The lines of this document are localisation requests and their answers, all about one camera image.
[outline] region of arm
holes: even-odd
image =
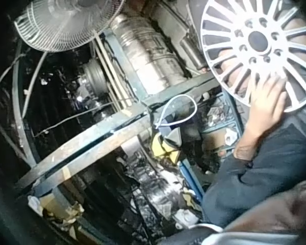
[[[279,77],[261,79],[251,95],[251,109],[243,137],[239,140],[234,157],[251,161],[265,132],[279,121],[285,107],[285,80]]]

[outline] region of person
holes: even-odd
[[[203,197],[206,223],[222,228],[268,197],[306,180],[306,108],[283,117],[286,80],[260,79],[244,133]]]

